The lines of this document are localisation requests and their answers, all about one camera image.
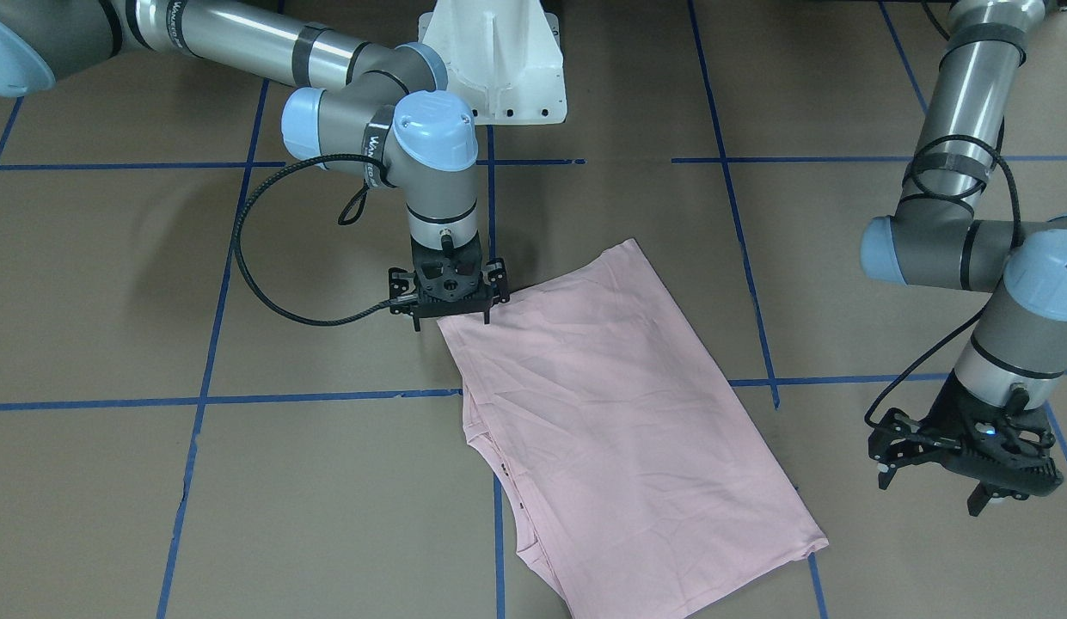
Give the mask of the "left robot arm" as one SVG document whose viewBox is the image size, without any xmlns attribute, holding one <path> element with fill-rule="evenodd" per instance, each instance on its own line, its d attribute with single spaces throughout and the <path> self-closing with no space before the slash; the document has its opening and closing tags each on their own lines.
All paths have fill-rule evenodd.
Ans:
<svg viewBox="0 0 1067 619">
<path fill-rule="evenodd" d="M 901 469 L 938 463 L 977 482 L 970 515 L 1000 499 L 1053 493 L 1049 396 L 1067 371 L 1067 215 L 1025 222 L 998 141 L 1033 32 L 1064 1 L 958 1 L 929 111 L 894 215 L 861 239 L 867 277 L 988 293 L 923 418 L 867 408 L 867 455 L 887 488 Z"/>
</svg>

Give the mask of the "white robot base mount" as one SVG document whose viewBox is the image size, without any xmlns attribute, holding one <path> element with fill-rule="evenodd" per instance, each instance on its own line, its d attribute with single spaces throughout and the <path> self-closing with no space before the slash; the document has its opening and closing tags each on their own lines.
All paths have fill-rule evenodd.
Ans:
<svg viewBox="0 0 1067 619">
<path fill-rule="evenodd" d="M 418 19 L 418 39 L 443 59 L 447 89 L 476 125 L 560 125 L 562 16 L 561 1 L 436 1 Z"/>
</svg>

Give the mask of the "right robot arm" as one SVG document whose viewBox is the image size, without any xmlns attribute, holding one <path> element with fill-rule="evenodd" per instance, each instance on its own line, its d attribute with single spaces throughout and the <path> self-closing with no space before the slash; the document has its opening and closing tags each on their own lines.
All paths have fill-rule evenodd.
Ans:
<svg viewBox="0 0 1067 619">
<path fill-rule="evenodd" d="M 357 176 L 338 217 L 351 226 L 371 191 L 393 188 L 407 205 L 411 269 L 391 269 L 373 306 L 419 322 L 479 313 L 510 299 L 501 258 L 483 257 L 474 168 L 475 113 L 448 89 L 445 63 L 420 42 L 395 47 L 239 1 L 0 1 L 0 95 L 19 98 L 123 52 L 143 48 L 208 60 L 292 89 L 281 132 L 293 164 L 243 201 L 230 251 L 262 305 L 320 328 L 262 292 L 242 249 L 262 193 L 312 166 Z"/>
</svg>

